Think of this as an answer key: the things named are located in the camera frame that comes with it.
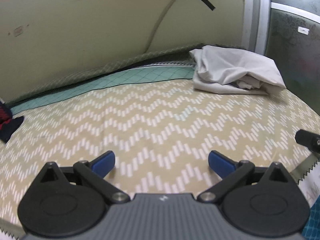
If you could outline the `white t-shirt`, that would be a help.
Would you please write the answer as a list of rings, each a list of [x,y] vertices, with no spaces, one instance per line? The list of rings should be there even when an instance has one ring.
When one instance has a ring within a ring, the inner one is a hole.
[[[215,94],[277,95],[286,89],[275,62],[238,48],[204,46],[189,51],[195,61],[193,85]]]

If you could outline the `beige zigzag bed sheet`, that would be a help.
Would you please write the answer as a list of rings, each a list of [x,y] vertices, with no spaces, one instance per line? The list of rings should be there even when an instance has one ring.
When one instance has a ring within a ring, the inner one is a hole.
[[[219,177],[208,154],[257,166],[281,162],[300,180],[319,160],[295,141],[319,132],[319,116],[288,90],[278,96],[216,95],[190,80],[122,85],[22,111],[22,126],[1,144],[1,237],[24,232],[17,206],[46,162],[72,166],[108,150],[106,177],[129,195],[198,194]]]

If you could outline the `black red patterned sweater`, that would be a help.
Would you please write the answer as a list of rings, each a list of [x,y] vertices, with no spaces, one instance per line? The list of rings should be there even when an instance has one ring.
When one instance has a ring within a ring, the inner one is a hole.
[[[1,102],[0,106],[0,140],[7,143],[24,121],[24,116],[15,118],[12,111]]]

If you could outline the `dark frosted glass door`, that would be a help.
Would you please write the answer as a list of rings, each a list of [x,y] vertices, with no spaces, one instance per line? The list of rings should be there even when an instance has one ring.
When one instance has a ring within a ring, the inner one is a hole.
[[[271,0],[266,56],[285,86],[319,112],[319,0]]]

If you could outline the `teal grid mattress cover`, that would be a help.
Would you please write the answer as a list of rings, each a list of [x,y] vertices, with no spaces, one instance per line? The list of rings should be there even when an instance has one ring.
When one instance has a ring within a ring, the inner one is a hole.
[[[189,51],[201,48],[202,43],[151,52],[128,60],[108,63],[94,70],[83,71],[56,81],[61,87],[42,86],[38,91],[9,102],[14,114],[52,103],[65,101],[93,90],[150,83],[174,79],[191,79],[194,63]]]

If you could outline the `white door frame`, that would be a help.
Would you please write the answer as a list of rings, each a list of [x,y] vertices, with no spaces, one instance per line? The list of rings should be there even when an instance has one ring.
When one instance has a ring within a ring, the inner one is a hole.
[[[271,0],[244,0],[241,45],[264,55],[268,40]]]

